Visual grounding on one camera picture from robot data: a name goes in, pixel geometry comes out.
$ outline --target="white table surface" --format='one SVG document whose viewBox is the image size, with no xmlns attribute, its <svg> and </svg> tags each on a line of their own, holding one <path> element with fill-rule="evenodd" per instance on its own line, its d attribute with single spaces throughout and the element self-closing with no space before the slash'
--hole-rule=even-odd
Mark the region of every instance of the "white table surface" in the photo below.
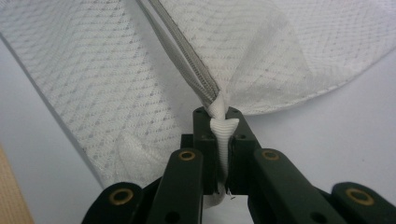
<svg viewBox="0 0 396 224">
<path fill-rule="evenodd" d="M 353 181 L 396 204 L 395 62 L 393 51 L 340 90 L 247 121 L 316 187 Z M 0 144 L 35 223 L 79 223 L 102 191 L 2 42 Z M 205 210 L 203 223 L 252 223 L 246 197 Z"/>
</svg>

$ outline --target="wooden surface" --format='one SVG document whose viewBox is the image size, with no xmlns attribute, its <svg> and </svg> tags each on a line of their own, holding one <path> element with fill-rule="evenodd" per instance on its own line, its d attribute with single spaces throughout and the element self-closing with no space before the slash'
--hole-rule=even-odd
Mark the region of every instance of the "wooden surface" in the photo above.
<svg viewBox="0 0 396 224">
<path fill-rule="evenodd" d="M 0 223 L 33 223 L 7 157 L 0 146 Z"/>
</svg>

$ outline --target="white mesh fabric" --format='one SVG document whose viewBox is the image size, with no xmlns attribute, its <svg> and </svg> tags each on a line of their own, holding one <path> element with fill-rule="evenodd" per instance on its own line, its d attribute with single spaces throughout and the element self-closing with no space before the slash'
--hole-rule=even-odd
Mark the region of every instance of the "white mesh fabric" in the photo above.
<svg viewBox="0 0 396 224">
<path fill-rule="evenodd" d="M 331 91 L 396 45 L 391 1 L 160 1 L 245 114 Z"/>
<path fill-rule="evenodd" d="M 392 1 L 161 1 L 220 85 L 214 117 L 298 104 L 396 45 Z M 134 0 L 0 1 L 0 32 L 105 186 L 147 185 L 191 132 L 200 102 Z"/>
<path fill-rule="evenodd" d="M 137 3 L 18 1 L 0 10 L 2 35 L 103 184 L 161 176 L 200 102 Z"/>
</svg>

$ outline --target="brass screw hole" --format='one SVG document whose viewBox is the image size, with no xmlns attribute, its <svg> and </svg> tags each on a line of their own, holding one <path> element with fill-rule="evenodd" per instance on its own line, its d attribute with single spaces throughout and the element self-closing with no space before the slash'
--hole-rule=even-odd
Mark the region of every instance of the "brass screw hole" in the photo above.
<svg viewBox="0 0 396 224">
<path fill-rule="evenodd" d="M 183 161 L 191 161 L 195 158 L 195 153 L 191 151 L 182 151 L 178 154 L 178 157 Z"/>
<path fill-rule="evenodd" d="M 268 161 L 277 161 L 279 160 L 279 155 L 272 150 L 264 150 L 262 152 L 262 156 Z"/>
<path fill-rule="evenodd" d="M 346 196 L 348 196 L 355 203 L 366 206 L 374 204 L 374 198 L 361 189 L 347 189 Z"/>
<path fill-rule="evenodd" d="M 130 189 L 116 189 L 114 190 L 108 199 L 114 205 L 123 205 L 131 201 L 134 197 L 134 193 Z"/>
</svg>

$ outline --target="black mechanical component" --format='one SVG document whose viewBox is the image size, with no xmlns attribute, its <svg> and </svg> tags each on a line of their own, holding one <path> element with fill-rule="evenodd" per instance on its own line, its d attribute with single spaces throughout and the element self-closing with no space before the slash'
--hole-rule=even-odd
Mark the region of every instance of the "black mechanical component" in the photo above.
<svg viewBox="0 0 396 224">
<path fill-rule="evenodd" d="M 276 223 L 346 223 L 281 152 L 257 149 L 253 157 L 250 181 L 258 188 L 251 190 L 249 198 L 262 194 L 261 200 L 267 201 L 273 210 Z"/>
<path fill-rule="evenodd" d="M 313 187 L 291 161 L 274 149 L 262 149 L 241 112 L 229 143 L 229 177 L 233 195 L 248 195 L 256 224 L 396 223 L 396 208 L 376 192 L 354 183 L 337 184 L 328 194 Z M 218 153 L 210 117 L 203 107 L 193 112 L 194 134 L 182 134 L 180 147 L 163 177 L 144 189 L 119 183 L 103 191 L 83 223 L 201 223 L 202 196 L 218 192 Z"/>
<path fill-rule="evenodd" d="M 142 201 L 143 190 L 136 184 L 112 185 L 99 195 L 82 223 L 137 223 L 137 210 Z"/>
<path fill-rule="evenodd" d="M 147 223 L 201 223 L 203 161 L 201 152 L 192 148 L 172 153 Z"/>
</svg>

